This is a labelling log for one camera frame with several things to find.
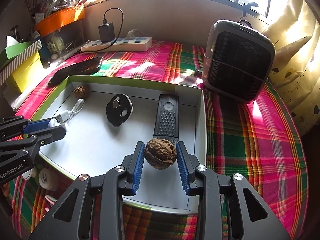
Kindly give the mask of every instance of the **black cable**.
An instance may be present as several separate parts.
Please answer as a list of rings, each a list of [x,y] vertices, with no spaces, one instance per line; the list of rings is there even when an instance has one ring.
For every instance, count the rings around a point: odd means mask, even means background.
[[[122,11],[120,8],[113,7],[113,8],[110,8],[110,9],[106,10],[106,12],[105,12],[104,15],[103,15],[103,21],[106,20],[106,13],[107,13],[108,11],[112,10],[112,9],[117,9],[117,10],[119,10],[119,11],[121,12],[121,14],[122,14],[122,21],[121,21],[121,26],[120,26],[120,30],[119,30],[118,36],[117,36],[117,38],[116,38],[108,47],[103,48],[103,49],[99,49],[99,50],[95,50],[95,51],[90,51],[90,52],[92,52],[92,53],[99,52],[99,51],[102,51],[102,50],[105,50],[105,49],[109,49],[113,44],[116,43],[116,41],[118,40],[118,38],[119,38],[119,36],[120,36],[121,30],[122,30],[122,25],[123,25],[123,18],[124,18],[124,17],[123,17],[123,11]]]

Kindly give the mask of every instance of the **walnut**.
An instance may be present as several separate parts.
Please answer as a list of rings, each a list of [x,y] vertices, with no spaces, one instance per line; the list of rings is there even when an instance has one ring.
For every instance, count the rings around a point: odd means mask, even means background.
[[[153,138],[148,141],[144,156],[152,167],[164,170],[174,164],[177,159],[177,151],[171,142]]]
[[[73,90],[74,95],[77,99],[86,99],[89,95],[90,88],[87,86],[77,86],[75,90]]]

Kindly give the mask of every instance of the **striped box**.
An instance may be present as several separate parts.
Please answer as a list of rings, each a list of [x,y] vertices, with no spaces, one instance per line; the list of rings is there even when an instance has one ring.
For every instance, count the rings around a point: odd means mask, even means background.
[[[7,78],[31,55],[35,54],[42,48],[41,41],[36,41],[31,46],[21,52],[13,61],[11,61],[1,72],[0,72],[0,86],[7,80]]]

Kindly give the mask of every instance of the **space heater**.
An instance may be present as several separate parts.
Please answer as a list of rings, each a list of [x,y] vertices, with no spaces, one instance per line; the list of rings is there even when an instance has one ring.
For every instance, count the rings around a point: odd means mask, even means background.
[[[204,85],[238,102],[250,103],[268,80],[275,52],[272,42],[258,31],[232,21],[217,21],[211,27],[204,55]]]

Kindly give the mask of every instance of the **curtain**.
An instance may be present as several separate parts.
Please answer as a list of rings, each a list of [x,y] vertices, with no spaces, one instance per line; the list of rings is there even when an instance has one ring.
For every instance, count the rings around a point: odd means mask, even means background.
[[[269,79],[301,136],[320,117],[320,26],[304,0],[288,0],[283,14],[262,32],[276,47]]]

